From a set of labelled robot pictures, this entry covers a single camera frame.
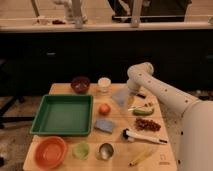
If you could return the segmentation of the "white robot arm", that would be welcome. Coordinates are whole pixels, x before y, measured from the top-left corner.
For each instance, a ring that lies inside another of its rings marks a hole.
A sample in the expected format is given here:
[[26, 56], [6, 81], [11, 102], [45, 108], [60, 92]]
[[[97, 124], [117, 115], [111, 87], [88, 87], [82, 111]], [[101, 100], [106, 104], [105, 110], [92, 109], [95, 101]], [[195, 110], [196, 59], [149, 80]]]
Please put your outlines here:
[[127, 70], [127, 87], [138, 92], [141, 87], [182, 117], [178, 171], [213, 171], [213, 101], [200, 100], [152, 76], [149, 62], [132, 65]]

